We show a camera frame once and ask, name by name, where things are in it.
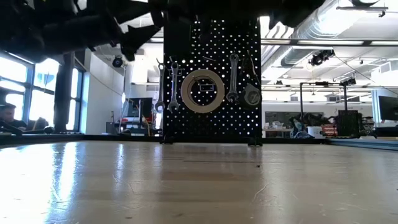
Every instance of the window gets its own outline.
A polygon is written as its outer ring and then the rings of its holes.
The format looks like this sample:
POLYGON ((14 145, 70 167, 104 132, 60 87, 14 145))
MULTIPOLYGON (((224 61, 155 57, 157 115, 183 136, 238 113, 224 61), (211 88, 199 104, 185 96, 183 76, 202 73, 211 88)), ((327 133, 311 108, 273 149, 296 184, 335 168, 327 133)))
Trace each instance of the window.
POLYGON ((17 83, 14 83, 12 81, 1 80, 0 81, 0 87, 7 88, 9 90, 19 91, 21 93, 25 92, 25 87, 24 86, 22 86, 20 84, 17 84, 17 83))
POLYGON ((67 124, 67 130, 75 129, 75 115, 76 115, 76 100, 71 100, 69 107, 69 123, 67 124))
POLYGON ((57 73, 60 64, 52 59, 47 59, 38 63, 35 67, 35 78, 33 84, 46 90, 55 91, 57 82, 57 73))
POLYGON ((79 71, 74 68, 72 73, 72 90, 70 92, 70 97, 72 98, 77 97, 78 82, 79 82, 79 71))
POLYGON ((54 95, 33 90, 29 119, 35 121, 39 117, 46 119, 50 126, 54 125, 54 95))
MULTIPOLYGON (((16 106, 15 119, 28 122, 42 117, 53 126, 55 84, 60 66, 52 59, 32 65, 0 53, 0 100, 16 106)), ((72 73, 69 131, 79 128, 82 70, 84 68, 77 65, 72 73)))
POLYGON ((7 94, 6 102, 16 106, 14 119, 19 121, 22 120, 22 114, 24 109, 24 95, 7 94))
POLYGON ((26 82, 27 68, 25 65, 0 57, 0 68, 0 77, 26 82))

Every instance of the pegboard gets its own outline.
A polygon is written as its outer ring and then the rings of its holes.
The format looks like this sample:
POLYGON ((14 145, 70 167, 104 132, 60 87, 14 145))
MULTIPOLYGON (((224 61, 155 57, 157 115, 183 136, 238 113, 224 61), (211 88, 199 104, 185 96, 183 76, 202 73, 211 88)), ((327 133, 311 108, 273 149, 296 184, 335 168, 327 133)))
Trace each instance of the pegboard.
MULTIPOLYGON (((170 56, 177 62, 182 70, 177 81, 177 101, 180 105, 178 111, 171 113, 165 110, 163 114, 163 129, 167 137, 240 137, 261 138, 261 105, 253 110, 245 110, 242 106, 230 103, 226 99, 229 92, 229 79, 231 75, 232 53, 239 55, 238 76, 236 88, 241 93, 248 83, 261 89, 261 38, 260 24, 257 19, 244 22, 213 21, 211 23, 210 38, 206 42, 199 39, 200 23, 191 26, 190 51, 184 55, 167 55, 164 62, 171 67, 170 56), (248 74, 251 70, 242 71, 241 65, 244 56, 250 51, 258 79, 248 74), (225 97, 222 104, 210 113, 195 113, 189 110, 181 97, 181 84, 183 79, 191 72, 198 69, 209 69, 217 73, 225 88, 225 97)), ((208 80, 197 80, 197 83, 211 84, 208 80)), ((199 105, 211 103, 216 96, 216 86, 213 91, 200 91, 195 84, 191 94, 199 105)), ((172 76, 165 73, 164 101, 166 106, 172 96, 172 76)))

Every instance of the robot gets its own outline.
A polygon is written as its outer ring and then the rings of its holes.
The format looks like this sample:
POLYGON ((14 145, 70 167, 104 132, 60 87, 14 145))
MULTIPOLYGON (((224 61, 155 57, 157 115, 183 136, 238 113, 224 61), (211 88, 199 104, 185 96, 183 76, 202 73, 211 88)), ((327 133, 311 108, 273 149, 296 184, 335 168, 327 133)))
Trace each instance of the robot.
POLYGON ((270 16, 295 27, 325 0, 1 0, 0 49, 39 63, 77 50, 118 44, 127 60, 167 23, 199 21, 206 36, 213 19, 270 16), (154 25, 123 32, 120 24, 150 13, 154 25))

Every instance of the ceiling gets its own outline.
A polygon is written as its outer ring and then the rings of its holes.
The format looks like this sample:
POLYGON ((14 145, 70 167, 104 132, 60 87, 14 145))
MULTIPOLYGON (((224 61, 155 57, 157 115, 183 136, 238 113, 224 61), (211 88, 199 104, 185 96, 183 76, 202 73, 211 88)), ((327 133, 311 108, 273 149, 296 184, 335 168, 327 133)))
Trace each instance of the ceiling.
MULTIPOLYGON (((355 40, 398 39, 398 26, 396 26, 396 24, 398 24, 398 4, 392 4, 394 1, 395 0, 386 0, 384 2, 381 0, 380 4, 389 6, 389 10, 384 17, 379 17, 378 12, 365 13, 362 18, 358 19, 350 28, 342 32, 336 38, 355 40)), ((268 38, 273 38, 275 32, 273 32, 273 30, 267 30, 265 23, 262 25, 262 38, 265 38, 267 34, 268 38)), ((153 24, 153 22, 150 14, 146 14, 140 18, 121 24, 121 27, 123 30, 127 30, 127 26, 142 27, 151 24, 153 24)), ((282 24, 278 24, 278 26, 280 26, 280 30, 285 31, 284 35, 279 38, 287 38, 287 36, 294 31, 293 29, 283 29, 284 26, 282 24)), ((156 37, 162 38, 163 30, 161 30, 156 37)), ((140 54, 144 54, 149 61, 149 81, 158 82, 159 71, 155 69, 157 66, 156 58, 162 60, 163 45, 145 44, 142 46, 141 50, 142 52, 140 54)), ((325 62, 323 65, 318 67, 310 66, 308 64, 308 59, 311 58, 311 55, 309 55, 295 66, 299 68, 290 70, 286 68, 275 68, 274 71, 277 71, 280 75, 273 80, 264 79, 264 81, 268 84, 273 84, 276 80, 282 80, 285 85, 294 85, 305 81, 309 82, 313 79, 332 82, 336 78, 344 78, 343 75, 346 75, 346 77, 352 76, 354 72, 352 68, 354 68, 360 73, 356 72, 355 74, 357 83, 359 85, 368 85, 372 83, 368 78, 371 77, 371 72, 374 69, 388 62, 387 60, 389 58, 398 58, 398 47, 334 47, 334 50, 336 57, 329 59, 329 61, 325 62)), ((96 54, 100 58, 105 58, 105 60, 109 61, 109 58, 113 58, 114 55, 120 55, 121 53, 117 47, 112 48, 109 45, 104 45, 99 48, 96 54)))

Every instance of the table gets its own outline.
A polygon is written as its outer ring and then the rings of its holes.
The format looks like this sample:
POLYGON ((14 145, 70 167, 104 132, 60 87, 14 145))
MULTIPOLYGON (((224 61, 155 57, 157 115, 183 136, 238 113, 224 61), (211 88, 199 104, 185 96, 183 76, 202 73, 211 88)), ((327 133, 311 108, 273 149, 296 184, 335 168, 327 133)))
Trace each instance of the table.
POLYGON ((285 134, 289 133, 292 131, 291 129, 263 129, 262 130, 264 132, 264 138, 267 137, 267 132, 281 132, 282 133, 282 137, 286 138, 285 134))
POLYGON ((0 223, 396 224, 398 153, 315 144, 0 147, 0 223))

